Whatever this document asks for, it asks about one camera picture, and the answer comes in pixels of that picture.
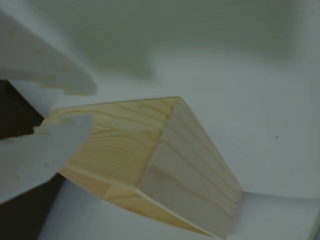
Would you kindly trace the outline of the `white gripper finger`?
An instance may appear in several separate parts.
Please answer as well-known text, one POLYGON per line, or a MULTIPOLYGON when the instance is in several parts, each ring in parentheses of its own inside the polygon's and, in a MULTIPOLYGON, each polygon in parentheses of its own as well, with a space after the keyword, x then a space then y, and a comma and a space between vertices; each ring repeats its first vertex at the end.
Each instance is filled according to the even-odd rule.
POLYGON ((95 95, 92 77, 67 56, 0 11, 0 78, 29 81, 66 95, 95 95))
POLYGON ((0 202, 50 181, 87 141, 93 122, 90 115, 63 117, 32 134, 1 140, 0 202))

